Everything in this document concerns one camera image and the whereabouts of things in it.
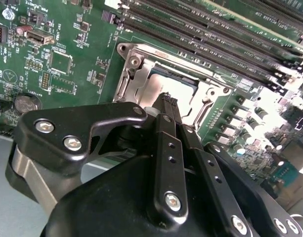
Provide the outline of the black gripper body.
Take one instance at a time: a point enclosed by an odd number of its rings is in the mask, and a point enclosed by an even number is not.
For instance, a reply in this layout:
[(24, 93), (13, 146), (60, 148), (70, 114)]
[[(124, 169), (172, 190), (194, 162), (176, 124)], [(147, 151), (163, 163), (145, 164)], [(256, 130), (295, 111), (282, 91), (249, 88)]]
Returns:
[(165, 230), (147, 216), (152, 161), (123, 162), (65, 195), (53, 209), (44, 237), (224, 237), (202, 180), (186, 171), (189, 214)]

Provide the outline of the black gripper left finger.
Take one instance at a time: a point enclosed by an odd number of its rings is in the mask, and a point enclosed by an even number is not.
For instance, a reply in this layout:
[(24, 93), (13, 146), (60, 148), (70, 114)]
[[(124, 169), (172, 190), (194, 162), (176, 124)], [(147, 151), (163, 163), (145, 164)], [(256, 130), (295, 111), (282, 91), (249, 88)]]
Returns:
[(49, 218), (69, 192), (123, 162), (148, 157), (154, 171), (147, 216), (162, 227), (179, 227), (188, 200), (171, 99), (162, 93), (147, 110), (123, 102), (27, 112), (14, 130), (7, 181)]

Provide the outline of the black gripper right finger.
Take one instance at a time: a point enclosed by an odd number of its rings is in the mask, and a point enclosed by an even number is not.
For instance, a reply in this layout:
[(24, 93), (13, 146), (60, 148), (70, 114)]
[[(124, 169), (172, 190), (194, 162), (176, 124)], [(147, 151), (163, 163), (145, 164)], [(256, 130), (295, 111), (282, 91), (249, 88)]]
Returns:
[(204, 184), (221, 237), (299, 237), (301, 227), (217, 143), (203, 146), (196, 132), (182, 124), (176, 99), (170, 100), (183, 150)]

